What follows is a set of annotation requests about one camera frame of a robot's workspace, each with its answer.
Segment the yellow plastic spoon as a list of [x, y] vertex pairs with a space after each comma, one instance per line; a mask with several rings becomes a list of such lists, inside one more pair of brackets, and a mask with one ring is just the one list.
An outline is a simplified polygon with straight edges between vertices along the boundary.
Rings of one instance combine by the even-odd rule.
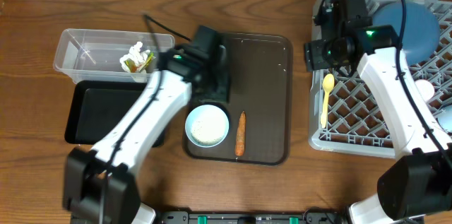
[[321, 123], [321, 127], [323, 129], [325, 129], [326, 125], [327, 125], [329, 95], [330, 95], [331, 91], [334, 89], [334, 85], [335, 85], [334, 75], [331, 73], [327, 74], [324, 77], [323, 82], [322, 82], [324, 94], [323, 94], [322, 113], [321, 113], [321, 117], [320, 117], [320, 123]]

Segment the light blue rice bowl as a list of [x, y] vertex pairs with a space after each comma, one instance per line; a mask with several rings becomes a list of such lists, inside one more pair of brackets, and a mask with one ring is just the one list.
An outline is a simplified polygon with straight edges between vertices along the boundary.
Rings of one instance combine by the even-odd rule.
[[185, 121], [186, 136], [201, 148], [212, 148], [222, 143], [229, 128], [226, 113], [215, 105], [200, 105], [192, 109]]

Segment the yellow green snack wrapper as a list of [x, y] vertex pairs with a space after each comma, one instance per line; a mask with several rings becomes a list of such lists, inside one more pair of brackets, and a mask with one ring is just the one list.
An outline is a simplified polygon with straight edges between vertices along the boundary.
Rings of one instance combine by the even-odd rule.
[[154, 58], [154, 53], [146, 50], [144, 52], [126, 54], [119, 60], [119, 62], [123, 70], [126, 72], [141, 73], [146, 70]]

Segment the dark blue bowl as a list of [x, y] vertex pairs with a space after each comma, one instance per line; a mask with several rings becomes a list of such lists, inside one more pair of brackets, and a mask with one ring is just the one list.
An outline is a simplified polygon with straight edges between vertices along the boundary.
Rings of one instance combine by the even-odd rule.
[[[435, 15], [425, 6], [406, 2], [406, 23], [403, 50], [408, 65], [418, 64], [434, 53], [439, 43], [440, 27]], [[400, 3], [387, 4], [373, 16], [373, 25], [391, 25], [400, 34], [402, 6]]]

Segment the orange carrot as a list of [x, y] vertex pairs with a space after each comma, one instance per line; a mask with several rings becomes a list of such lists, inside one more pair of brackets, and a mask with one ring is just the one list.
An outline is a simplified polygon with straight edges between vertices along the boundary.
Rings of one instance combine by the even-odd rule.
[[246, 141], [246, 113], [245, 111], [242, 111], [239, 117], [239, 123], [236, 134], [236, 144], [234, 150], [236, 156], [243, 156], [245, 152], [245, 141]]

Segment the pink cup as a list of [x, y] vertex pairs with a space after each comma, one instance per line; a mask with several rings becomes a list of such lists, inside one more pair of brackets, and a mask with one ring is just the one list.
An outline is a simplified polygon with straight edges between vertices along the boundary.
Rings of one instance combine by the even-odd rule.
[[428, 102], [434, 97], [435, 89], [434, 86], [427, 80], [419, 79], [415, 81], [415, 85], [425, 102]]

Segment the light blue cup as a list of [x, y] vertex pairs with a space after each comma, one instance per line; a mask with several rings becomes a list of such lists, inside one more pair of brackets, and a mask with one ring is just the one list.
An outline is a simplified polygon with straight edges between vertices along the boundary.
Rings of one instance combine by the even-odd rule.
[[448, 133], [452, 131], [452, 105], [442, 107], [437, 116], [437, 121], [442, 129]]

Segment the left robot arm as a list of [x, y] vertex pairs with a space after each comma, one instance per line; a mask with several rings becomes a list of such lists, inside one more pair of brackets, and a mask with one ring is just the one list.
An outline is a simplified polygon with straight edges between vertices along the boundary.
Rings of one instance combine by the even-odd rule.
[[89, 151], [66, 159], [62, 206], [89, 223], [154, 223], [136, 176], [157, 138], [191, 98], [226, 102], [230, 75], [219, 33], [201, 33], [158, 54], [156, 70], [119, 123]]

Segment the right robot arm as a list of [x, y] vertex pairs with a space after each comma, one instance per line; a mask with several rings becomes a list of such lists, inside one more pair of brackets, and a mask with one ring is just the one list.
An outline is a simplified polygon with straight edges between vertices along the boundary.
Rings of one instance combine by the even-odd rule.
[[390, 25], [318, 26], [304, 46], [309, 71], [350, 65], [388, 127], [396, 163], [377, 192], [350, 205], [349, 223], [397, 223], [451, 210], [451, 138], [438, 125], [408, 70], [404, 32]]

